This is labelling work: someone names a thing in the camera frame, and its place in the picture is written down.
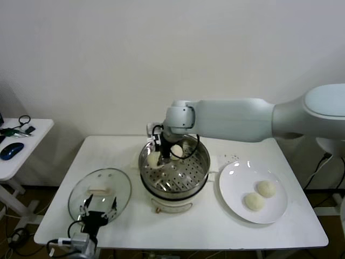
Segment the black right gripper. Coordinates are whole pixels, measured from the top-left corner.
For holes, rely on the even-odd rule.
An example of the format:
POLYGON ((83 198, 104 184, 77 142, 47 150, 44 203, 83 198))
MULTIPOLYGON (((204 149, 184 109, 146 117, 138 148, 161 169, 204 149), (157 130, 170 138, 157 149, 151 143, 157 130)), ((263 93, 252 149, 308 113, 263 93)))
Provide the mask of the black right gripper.
POLYGON ((156 135, 156 146, 158 151, 160 151, 162 155, 162 157, 159 157, 157 165, 164 166, 170 163, 170 150, 172 147, 172 143, 164 137, 163 133, 156 135))

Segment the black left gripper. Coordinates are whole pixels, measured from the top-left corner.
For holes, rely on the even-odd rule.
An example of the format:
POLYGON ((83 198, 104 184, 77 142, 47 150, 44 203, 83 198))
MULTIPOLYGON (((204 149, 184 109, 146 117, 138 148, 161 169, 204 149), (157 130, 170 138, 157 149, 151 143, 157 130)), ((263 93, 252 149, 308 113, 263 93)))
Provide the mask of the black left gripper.
POLYGON ((114 198, 111 206, 103 212, 89 212, 88 208, 92 201, 93 194, 83 201, 79 206, 80 215, 82 216, 82 232, 90 237, 96 237, 101 227, 108 224, 108 219, 113 219, 117 214, 117 197, 114 198))

